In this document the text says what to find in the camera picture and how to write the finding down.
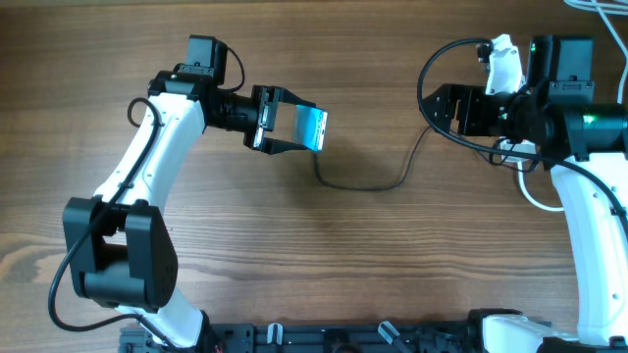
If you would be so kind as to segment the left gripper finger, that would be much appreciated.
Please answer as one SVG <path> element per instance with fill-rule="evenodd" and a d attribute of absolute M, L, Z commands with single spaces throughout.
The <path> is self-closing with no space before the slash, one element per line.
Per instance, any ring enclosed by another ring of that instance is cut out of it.
<path fill-rule="evenodd" d="M 284 87 L 275 86 L 275 92 L 277 93 L 278 101 L 281 103 L 316 108 L 314 102 L 302 99 Z"/>
<path fill-rule="evenodd" d="M 262 152 L 268 155 L 298 150 L 307 150 L 307 147 L 299 143 L 274 138 L 265 138 L 262 143 Z"/>

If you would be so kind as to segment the teal Galaxy smartphone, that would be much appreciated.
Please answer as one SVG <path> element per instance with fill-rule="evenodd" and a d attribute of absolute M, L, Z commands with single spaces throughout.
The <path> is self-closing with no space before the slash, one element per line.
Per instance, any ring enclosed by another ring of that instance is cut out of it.
<path fill-rule="evenodd" d="M 314 107 L 295 108 L 292 141 L 313 152 L 323 150 L 328 112 Z"/>

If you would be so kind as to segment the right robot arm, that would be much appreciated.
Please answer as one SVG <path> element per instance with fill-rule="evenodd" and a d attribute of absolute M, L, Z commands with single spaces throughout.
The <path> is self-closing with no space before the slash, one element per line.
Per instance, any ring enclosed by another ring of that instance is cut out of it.
<path fill-rule="evenodd" d="M 522 61 L 507 35 L 475 42 L 485 86 L 445 84 L 417 103 L 447 139 L 531 142 L 528 159 L 549 171 L 567 221 L 576 269 L 579 319 L 573 333 L 504 309 L 469 316 L 478 352 L 623 352 L 627 348 L 627 111 L 598 103 L 594 42 L 541 35 Z"/>

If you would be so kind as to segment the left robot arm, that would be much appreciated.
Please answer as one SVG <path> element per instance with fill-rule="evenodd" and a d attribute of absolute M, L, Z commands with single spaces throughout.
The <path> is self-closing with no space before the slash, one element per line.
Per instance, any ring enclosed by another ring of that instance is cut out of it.
<path fill-rule="evenodd" d="M 323 148 L 328 114 L 278 86 L 249 96 L 226 88 L 233 50 L 193 35 L 186 58 L 159 73 L 142 98 L 144 118 L 123 159 L 89 198 L 63 212 L 68 252 L 59 267 L 79 297 L 138 321 L 161 352 L 218 352 L 205 312 L 178 290 L 178 257 L 163 219 L 174 181 L 193 143 L 209 127 L 242 134 L 268 155 Z"/>

